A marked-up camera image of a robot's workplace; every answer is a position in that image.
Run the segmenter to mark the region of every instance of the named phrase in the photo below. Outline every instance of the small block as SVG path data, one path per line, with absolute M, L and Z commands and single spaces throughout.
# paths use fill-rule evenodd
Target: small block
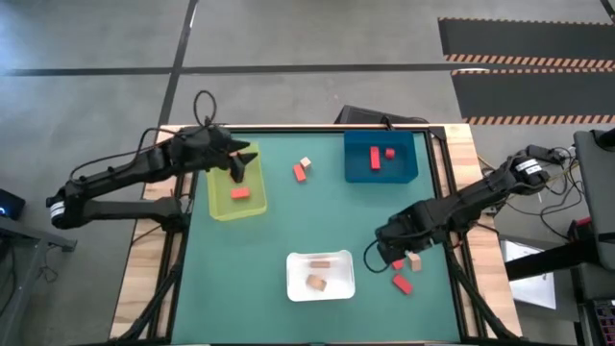
M 309 263 L 310 268 L 331 268 L 328 260 L 313 260 Z
M 314 289 L 318 289 L 321 292 L 324 291 L 325 287 L 327 286 L 326 281 L 315 275 L 309 275 L 307 277 L 306 284 Z
M 238 187 L 231 190 L 231 198 L 241 199 L 250 197 L 249 187 Z
M 384 151 L 384 156 L 389 160 L 393 160 L 393 158 L 395 158 L 395 149 L 386 148 Z
M 295 177 L 297 177 L 297 182 L 301 183 L 306 180 L 306 172 L 304 172 L 304 168 L 301 164 L 295 164 L 292 169 L 295 171 Z
M 372 169 L 381 169 L 381 152 L 378 147 L 369 148 L 369 157 L 372 162 Z
M 412 292 L 412 284 L 406 280 L 403 276 L 397 274 L 393 277 L 393 284 L 402 290 L 405 294 L 410 294 Z
M 393 269 L 400 270 L 404 267 L 404 259 L 398 259 L 393 262 Z
M 308 158 L 302 158 L 299 163 L 304 169 L 308 169 L 311 167 L 311 161 Z
M 410 260 L 412 271 L 421 271 L 421 257 L 414 253 L 409 253 L 407 257 Z

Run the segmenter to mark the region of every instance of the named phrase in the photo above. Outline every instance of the blue plastic container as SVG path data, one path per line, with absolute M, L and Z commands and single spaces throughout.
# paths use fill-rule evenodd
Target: blue plastic container
M 373 170 L 370 147 L 381 154 L 381 169 Z M 395 158 L 384 156 L 386 148 L 395 150 Z M 348 183 L 407 184 L 419 174 L 410 131 L 347 131 L 344 133 L 344 167 Z

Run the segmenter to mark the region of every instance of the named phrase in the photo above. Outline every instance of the green table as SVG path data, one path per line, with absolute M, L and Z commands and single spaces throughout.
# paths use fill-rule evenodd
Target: green table
M 415 133 L 419 176 L 407 185 L 348 184 L 341 133 L 236 134 L 257 141 L 265 214 L 219 222 L 209 216 L 206 176 L 197 185 L 172 341 L 189 343 L 459 341 L 444 251 L 421 253 L 423 270 L 369 272 L 362 261 L 374 231 L 412 203 L 434 196 L 425 133 Z M 292 166 L 309 157 L 307 182 Z M 348 250 L 357 291 L 348 300 L 295 303 L 286 296 L 291 252 Z M 383 263 L 372 249 L 373 267 Z

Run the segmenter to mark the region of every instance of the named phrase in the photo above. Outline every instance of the yellow plastic container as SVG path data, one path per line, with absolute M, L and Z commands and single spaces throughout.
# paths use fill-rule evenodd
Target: yellow plastic container
M 258 156 L 246 165 L 243 182 L 236 184 L 229 170 L 213 168 L 207 173 L 209 214 L 218 221 L 231 221 L 267 211 L 258 144 L 252 142 L 240 153 L 258 153 Z M 239 200 L 231 198 L 231 190 L 238 187 L 249 187 L 250 197 Z

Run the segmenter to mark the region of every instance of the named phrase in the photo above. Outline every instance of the floor mat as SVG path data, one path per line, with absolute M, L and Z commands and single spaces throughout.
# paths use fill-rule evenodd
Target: floor mat
M 450 62 L 555 67 L 615 66 L 615 25 L 508 19 L 439 18 Z
M 463 120 L 476 125 L 615 123 L 612 68 L 455 70 Z

